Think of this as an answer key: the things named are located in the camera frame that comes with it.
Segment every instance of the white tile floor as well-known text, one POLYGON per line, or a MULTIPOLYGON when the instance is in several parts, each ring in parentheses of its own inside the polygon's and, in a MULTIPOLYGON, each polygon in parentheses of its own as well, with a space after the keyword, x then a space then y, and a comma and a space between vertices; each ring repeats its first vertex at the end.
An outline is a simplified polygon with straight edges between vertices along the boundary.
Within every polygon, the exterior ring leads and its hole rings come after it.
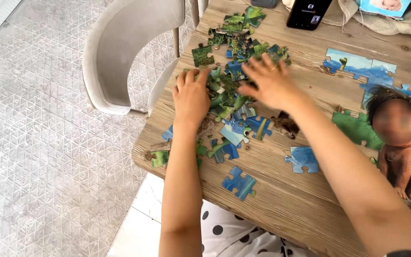
POLYGON ((158 256, 163 188, 163 179, 147 173, 108 257, 158 256))

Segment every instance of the phone screen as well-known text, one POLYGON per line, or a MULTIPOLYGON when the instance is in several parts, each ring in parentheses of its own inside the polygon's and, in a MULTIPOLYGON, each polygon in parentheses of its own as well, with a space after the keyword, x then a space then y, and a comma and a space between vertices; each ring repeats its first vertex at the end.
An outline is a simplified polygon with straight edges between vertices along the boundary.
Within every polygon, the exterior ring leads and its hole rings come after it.
POLYGON ((332 0, 296 0, 289 13, 286 25, 293 28, 314 30, 320 24, 332 0))

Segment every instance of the woman's right hand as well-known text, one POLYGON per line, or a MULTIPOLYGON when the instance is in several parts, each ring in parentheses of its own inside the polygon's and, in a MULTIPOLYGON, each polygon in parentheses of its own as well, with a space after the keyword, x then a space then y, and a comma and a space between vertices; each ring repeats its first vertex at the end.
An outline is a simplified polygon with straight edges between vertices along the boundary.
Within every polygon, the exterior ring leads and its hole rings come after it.
POLYGON ((296 103, 309 99, 291 81, 285 61, 280 59, 279 68, 266 53, 261 55, 262 61, 257 61, 252 56, 248 62, 242 63, 242 70, 257 86, 258 89, 243 83, 238 92, 251 96, 265 105, 290 112, 296 103))

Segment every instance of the gray rug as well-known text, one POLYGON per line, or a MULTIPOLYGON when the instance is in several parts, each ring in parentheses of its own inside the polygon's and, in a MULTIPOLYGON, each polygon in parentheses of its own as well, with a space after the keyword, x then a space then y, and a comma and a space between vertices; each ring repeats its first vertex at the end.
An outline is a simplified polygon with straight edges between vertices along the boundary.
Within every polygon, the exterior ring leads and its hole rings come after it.
MULTIPOLYGON (((25 0, 0 32, 0 256, 105 256, 145 175, 131 160, 144 121, 92 110, 81 78, 87 31, 110 2, 25 0)), ((192 30, 188 8, 181 49, 192 30)), ((134 61, 135 108, 172 46, 163 34, 134 61)))

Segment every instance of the chair backrest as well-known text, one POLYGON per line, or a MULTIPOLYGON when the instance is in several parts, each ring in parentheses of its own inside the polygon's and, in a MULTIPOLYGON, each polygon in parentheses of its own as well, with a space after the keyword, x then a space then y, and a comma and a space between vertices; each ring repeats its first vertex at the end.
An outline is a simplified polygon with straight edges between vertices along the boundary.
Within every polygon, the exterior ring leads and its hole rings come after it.
POLYGON ((83 50, 83 79, 93 104, 106 113, 128 113, 127 79, 134 58, 152 39, 184 22, 185 0, 110 4, 93 25, 83 50))

